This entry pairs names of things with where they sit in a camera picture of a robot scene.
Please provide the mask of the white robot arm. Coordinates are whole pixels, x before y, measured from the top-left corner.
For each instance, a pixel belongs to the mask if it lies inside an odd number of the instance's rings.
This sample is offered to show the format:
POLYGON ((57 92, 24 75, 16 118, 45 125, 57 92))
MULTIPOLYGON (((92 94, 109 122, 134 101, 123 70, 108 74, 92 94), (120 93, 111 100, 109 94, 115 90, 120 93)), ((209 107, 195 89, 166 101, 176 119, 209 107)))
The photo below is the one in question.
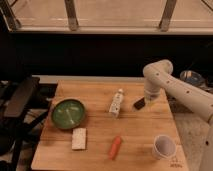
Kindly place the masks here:
POLYGON ((154 101, 163 88, 209 124, 199 171, 213 171, 213 94, 173 77, 172 72, 173 64, 167 59, 146 65, 143 68, 145 99, 154 101))

